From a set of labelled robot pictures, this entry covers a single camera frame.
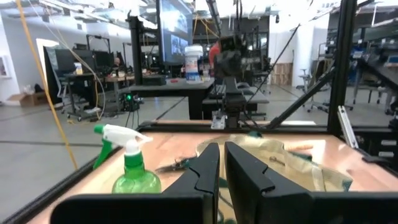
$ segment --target wooden table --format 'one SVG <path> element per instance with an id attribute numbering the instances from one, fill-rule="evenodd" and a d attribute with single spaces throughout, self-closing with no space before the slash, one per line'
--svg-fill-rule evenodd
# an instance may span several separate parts
<path id="1" fill-rule="evenodd" d="M 291 121 L 284 124 L 306 125 L 313 122 Z M 154 138 L 143 145 L 146 169 L 155 170 L 160 166 L 171 164 L 175 158 L 195 155 L 196 146 L 206 140 L 220 137 L 224 134 L 210 133 L 145 133 Z M 313 161 L 331 169 L 337 170 L 353 179 L 351 191 L 396 191 L 398 179 L 375 164 L 362 161 L 362 155 L 350 148 L 334 136 L 304 135 L 304 134 L 267 134 L 266 138 L 283 141 L 285 145 L 311 144 L 312 149 L 304 153 L 312 154 Z M 51 206 L 47 207 L 29 223 L 48 224 L 52 209 L 63 199 L 76 194 L 108 194 L 114 181 L 123 173 L 123 150 L 115 153 L 102 166 L 87 175 L 78 184 L 62 195 Z M 181 174 L 160 174 L 162 189 L 180 177 Z M 234 218 L 231 208 L 219 200 L 219 208 L 225 218 Z"/>

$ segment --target green spray bottle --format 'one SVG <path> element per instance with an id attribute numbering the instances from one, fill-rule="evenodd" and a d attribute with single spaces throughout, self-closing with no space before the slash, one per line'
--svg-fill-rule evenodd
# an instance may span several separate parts
<path id="1" fill-rule="evenodd" d="M 122 126 L 99 124 L 94 127 L 94 132 L 103 135 L 103 148 L 95 162 L 97 168 L 112 151 L 112 144 L 124 146 L 124 174 L 114 183 L 112 193 L 161 193 L 162 186 L 159 177 L 151 171 L 145 170 L 144 158 L 140 146 L 152 141 L 133 129 Z"/>

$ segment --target red shirt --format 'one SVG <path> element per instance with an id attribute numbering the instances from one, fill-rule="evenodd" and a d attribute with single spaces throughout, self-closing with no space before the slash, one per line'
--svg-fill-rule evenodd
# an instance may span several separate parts
<path id="1" fill-rule="evenodd" d="M 211 68 L 214 68 L 214 57 L 221 53 L 220 47 L 218 46 L 218 43 L 213 45 L 209 51 L 209 62 Z"/>

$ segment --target container lid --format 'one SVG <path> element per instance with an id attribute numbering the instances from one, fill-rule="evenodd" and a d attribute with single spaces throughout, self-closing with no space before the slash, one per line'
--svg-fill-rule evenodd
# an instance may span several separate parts
<path id="1" fill-rule="evenodd" d="M 185 53 L 197 52 L 203 54 L 203 47 L 201 45 L 191 45 L 185 47 Z"/>

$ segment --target television screen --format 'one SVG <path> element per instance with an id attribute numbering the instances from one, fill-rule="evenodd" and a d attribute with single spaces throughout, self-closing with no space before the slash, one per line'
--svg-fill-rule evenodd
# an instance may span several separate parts
<path id="1" fill-rule="evenodd" d="M 185 47 L 192 45 L 192 10 L 183 0 L 158 0 L 157 5 L 163 63 L 183 64 Z"/>

